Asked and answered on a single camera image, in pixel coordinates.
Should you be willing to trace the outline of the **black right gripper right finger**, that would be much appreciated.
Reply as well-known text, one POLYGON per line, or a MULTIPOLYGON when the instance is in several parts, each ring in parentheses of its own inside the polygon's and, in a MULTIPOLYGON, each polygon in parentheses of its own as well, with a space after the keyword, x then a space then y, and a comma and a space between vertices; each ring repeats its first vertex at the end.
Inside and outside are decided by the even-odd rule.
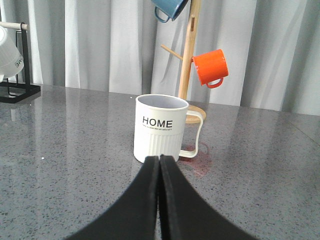
POLYGON ((254 240, 195 191, 172 156, 160 156, 159 214, 163 240, 254 240))

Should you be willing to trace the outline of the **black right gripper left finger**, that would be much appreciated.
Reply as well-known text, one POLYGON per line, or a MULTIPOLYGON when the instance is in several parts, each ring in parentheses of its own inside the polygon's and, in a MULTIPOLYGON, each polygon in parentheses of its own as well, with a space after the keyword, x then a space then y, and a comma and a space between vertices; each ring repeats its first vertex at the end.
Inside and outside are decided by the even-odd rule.
POLYGON ((158 156, 148 156, 120 198, 69 240, 153 240, 158 210, 158 156))

